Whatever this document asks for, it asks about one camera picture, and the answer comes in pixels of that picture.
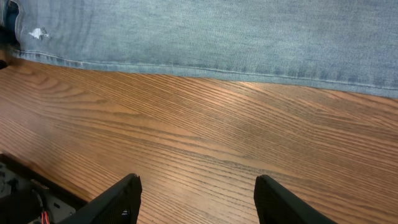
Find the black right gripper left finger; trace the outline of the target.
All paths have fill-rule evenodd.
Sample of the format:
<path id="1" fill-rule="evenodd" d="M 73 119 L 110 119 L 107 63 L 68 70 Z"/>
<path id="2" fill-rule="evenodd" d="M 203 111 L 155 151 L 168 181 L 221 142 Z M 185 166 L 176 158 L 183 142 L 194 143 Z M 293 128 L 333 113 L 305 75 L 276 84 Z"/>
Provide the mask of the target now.
<path id="1" fill-rule="evenodd" d="M 57 193 L 77 208 L 63 219 L 64 224 L 136 224 L 141 206 L 142 184 L 136 174 L 128 174 L 90 202 L 58 186 Z"/>

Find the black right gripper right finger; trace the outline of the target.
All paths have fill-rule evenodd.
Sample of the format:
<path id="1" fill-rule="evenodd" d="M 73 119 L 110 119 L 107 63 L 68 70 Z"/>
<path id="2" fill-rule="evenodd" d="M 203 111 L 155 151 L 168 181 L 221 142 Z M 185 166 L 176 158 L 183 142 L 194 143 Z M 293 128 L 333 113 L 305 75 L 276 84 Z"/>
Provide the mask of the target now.
<path id="1" fill-rule="evenodd" d="M 254 202 L 260 224 L 335 224 L 268 175 L 256 177 Z"/>

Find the blue denim jeans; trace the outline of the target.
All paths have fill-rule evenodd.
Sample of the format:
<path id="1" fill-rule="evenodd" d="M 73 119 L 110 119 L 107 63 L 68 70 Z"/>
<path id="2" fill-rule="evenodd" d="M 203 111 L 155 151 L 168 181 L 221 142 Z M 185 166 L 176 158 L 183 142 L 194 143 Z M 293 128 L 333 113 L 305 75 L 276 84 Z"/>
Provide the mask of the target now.
<path id="1" fill-rule="evenodd" d="M 1 2 L 1 48 L 34 62 L 397 97 L 397 2 Z"/>

